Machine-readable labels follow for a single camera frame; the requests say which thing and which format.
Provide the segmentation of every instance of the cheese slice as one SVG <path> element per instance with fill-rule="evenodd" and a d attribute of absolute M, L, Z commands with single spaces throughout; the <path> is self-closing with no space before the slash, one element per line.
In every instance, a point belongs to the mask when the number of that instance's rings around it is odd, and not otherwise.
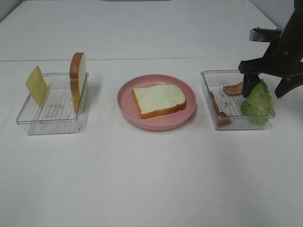
<path fill-rule="evenodd" d="M 29 93 L 39 105 L 39 107 L 43 107 L 43 101 L 48 91 L 48 86 L 43 78 L 42 72 L 39 66 L 36 66 L 32 73 L 27 78 L 25 83 L 28 88 Z"/>

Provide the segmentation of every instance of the clear plastic container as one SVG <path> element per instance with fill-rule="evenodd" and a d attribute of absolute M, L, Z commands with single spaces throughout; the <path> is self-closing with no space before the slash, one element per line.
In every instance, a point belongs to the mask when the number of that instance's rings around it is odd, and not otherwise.
<path fill-rule="evenodd" d="M 243 116 L 240 107 L 245 98 L 242 95 L 228 96 L 223 92 L 224 86 L 235 85 L 243 80 L 243 74 L 238 70 L 203 71 L 201 72 L 201 76 L 203 95 L 207 102 L 214 127 L 217 130 L 264 129 L 267 127 L 270 119 L 275 117 L 274 110 L 271 111 L 270 115 L 266 116 Z M 220 112 L 225 112 L 227 116 L 221 116 L 217 113 L 214 100 L 210 93 L 211 91 Z"/>
<path fill-rule="evenodd" d="M 69 73 L 43 73 L 49 87 L 43 108 L 29 94 L 17 119 L 28 135 L 44 135 L 79 132 L 86 124 L 88 108 L 85 99 L 88 92 L 88 72 L 80 98 L 78 111 L 73 109 Z"/>

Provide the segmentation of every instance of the white table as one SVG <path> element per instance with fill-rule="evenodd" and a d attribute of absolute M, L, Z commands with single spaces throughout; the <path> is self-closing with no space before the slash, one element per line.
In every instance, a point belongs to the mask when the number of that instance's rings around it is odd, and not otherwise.
<path fill-rule="evenodd" d="M 249 42 L 247 35 L 250 28 L 271 23 L 243 0 L 129 4 L 26 1 L 0 23 L 0 50 L 6 53 L 0 56 L 5 61 L 0 62 L 0 226 L 302 226 L 303 87 L 281 99 L 273 97 L 276 117 L 258 131 L 216 131 L 201 93 L 202 70 L 236 69 L 240 60 L 261 56 L 267 45 Z M 178 12 L 174 20 L 162 14 L 171 15 L 173 9 Z M 70 17 L 75 10 L 86 12 L 81 22 L 87 25 L 86 37 L 62 44 L 76 34 Z M 217 23 L 201 20 L 215 12 Z M 146 13 L 157 17 L 148 20 L 142 17 Z M 135 29 L 144 28 L 137 17 L 149 22 L 144 31 Z M 115 19 L 116 28 L 103 18 Z M 63 29 L 66 24 L 72 29 Z M 111 33 L 96 29 L 98 25 Z M 174 27 L 161 39 L 156 32 L 168 25 Z M 39 38 L 29 31 L 37 28 Z M 59 32 L 60 38 L 52 36 Z M 171 39 L 174 35 L 180 39 Z M 159 45 L 142 50 L 142 37 Z M 185 38 L 190 42 L 184 44 Z M 74 134 L 27 136 L 15 119 L 28 95 L 29 73 L 36 65 L 42 72 L 68 72 L 68 59 L 76 51 L 85 51 L 89 59 L 86 128 Z M 67 60 L 16 61 L 58 58 Z M 102 58 L 137 60 L 97 60 Z M 119 88 L 150 73 L 178 77 L 194 89 L 197 110 L 184 125 L 147 131 L 119 112 Z M 273 94 L 279 78 L 264 79 Z"/>
<path fill-rule="evenodd" d="M 24 1 L 0 23 L 0 61 L 251 59 L 268 46 L 249 41 L 257 26 L 275 28 L 248 0 Z"/>
<path fill-rule="evenodd" d="M 265 130 L 216 131 L 199 73 L 236 67 L 237 59 L 87 61 L 86 129 L 27 136 L 15 118 L 37 64 L 43 72 L 69 68 L 68 61 L 0 63 L 1 226 L 301 225 L 302 87 L 274 97 L 276 118 Z M 123 118 L 119 88 L 148 73 L 194 89 L 197 111 L 188 122 L 156 132 Z M 273 92 L 278 80 L 266 81 Z"/>

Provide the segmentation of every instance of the sliced meat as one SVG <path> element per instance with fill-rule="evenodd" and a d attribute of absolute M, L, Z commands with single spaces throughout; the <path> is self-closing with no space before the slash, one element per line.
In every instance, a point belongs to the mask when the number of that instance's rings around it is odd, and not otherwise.
<path fill-rule="evenodd" d="M 212 93 L 212 91 L 210 92 L 210 94 L 211 94 L 211 96 L 212 96 L 212 99 L 213 99 L 213 101 L 214 101 L 214 106 L 215 106 L 215 108 L 216 108 L 216 112 L 217 112 L 217 114 L 219 115 L 219 116 L 221 116 L 221 117 L 227 117 L 228 115 L 225 113 L 225 112 L 220 112 L 220 110 L 219 110 L 219 107 L 218 107 L 218 105 L 217 105 L 217 102 L 216 102 L 216 100 L 215 100 L 215 98 L 214 98 L 214 94 Z M 224 127 L 224 126 L 227 126 L 227 125 L 229 125 L 229 124 L 231 124 L 232 122 L 231 122 L 231 120 L 230 119 L 220 119 L 220 118 L 218 118 L 218 120 L 217 120 L 217 125 L 218 126 L 220 126 L 220 127 Z"/>
<path fill-rule="evenodd" d="M 212 96 L 212 99 L 213 99 L 213 102 L 214 102 L 214 106 L 215 106 L 216 112 L 217 112 L 217 114 L 218 114 L 218 113 L 220 112 L 220 110 L 219 110 L 219 107 L 218 107 L 218 105 L 217 105 L 217 102 L 216 102 L 216 100 L 215 100 L 215 98 L 214 98 L 214 94 L 213 94 L 212 91 L 210 91 L 210 95 Z"/>
<path fill-rule="evenodd" d="M 221 116 L 221 117 L 228 117 L 228 115 L 225 113 L 225 112 L 219 112 L 219 115 Z M 229 119 L 229 118 L 224 118 L 224 119 L 218 119 L 217 120 L 217 125 L 219 125 L 220 127 L 224 127 L 224 126 L 227 126 L 227 125 L 229 125 L 229 124 L 231 124 L 232 123 L 232 121 Z"/>
<path fill-rule="evenodd" d="M 233 86 L 223 87 L 223 91 L 228 96 L 240 96 L 242 94 L 243 81 Z"/>

